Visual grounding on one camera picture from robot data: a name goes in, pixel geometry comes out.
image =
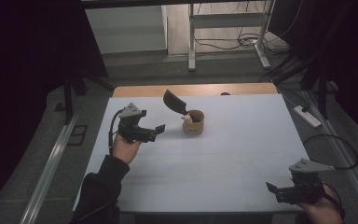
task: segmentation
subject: power strip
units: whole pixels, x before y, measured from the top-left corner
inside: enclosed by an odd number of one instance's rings
[[[302,112],[301,105],[296,106],[294,108],[294,110],[302,119],[304,119],[313,128],[316,128],[322,124],[319,120],[317,120],[314,116],[312,116],[312,114],[310,114],[308,111]]]

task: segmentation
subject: hand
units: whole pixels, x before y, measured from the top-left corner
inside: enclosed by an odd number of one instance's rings
[[[324,191],[334,198],[333,192],[329,187],[324,186]],[[297,205],[304,210],[313,224],[343,223],[336,206],[325,198],[322,198],[315,204],[298,203]]]
[[[116,133],[115,141],[113,142],[113,156],[130,164],[135,158],[141,144],[142,142],[140,141],[130,144],[120,134]]]

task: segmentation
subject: wall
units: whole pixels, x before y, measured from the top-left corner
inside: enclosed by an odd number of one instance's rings
[[[166,49],[165,6],[87,9],[100,52]]]

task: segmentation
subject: white table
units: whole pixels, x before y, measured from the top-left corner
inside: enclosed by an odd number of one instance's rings
[[[266,181],[293,186],[288,166],[308,158],[280,94],[181,96],[187,110],[205,114],[201,135],[182,131],[181,115],[161,97],[111,98],[86,174],[98,172],[108,153],[114,114],[134,103],[147,110],[139,125],[166,124],[156,142],[141,145],[122,181],[123,212],[231,213],[297,211],[277,203]]]

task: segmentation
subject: black sleeve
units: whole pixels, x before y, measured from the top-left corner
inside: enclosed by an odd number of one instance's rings
[[[121,180],[129,170],[124,161],[106,155],[98,174],[84,178],[71,223],[118,223],[117,197]]]

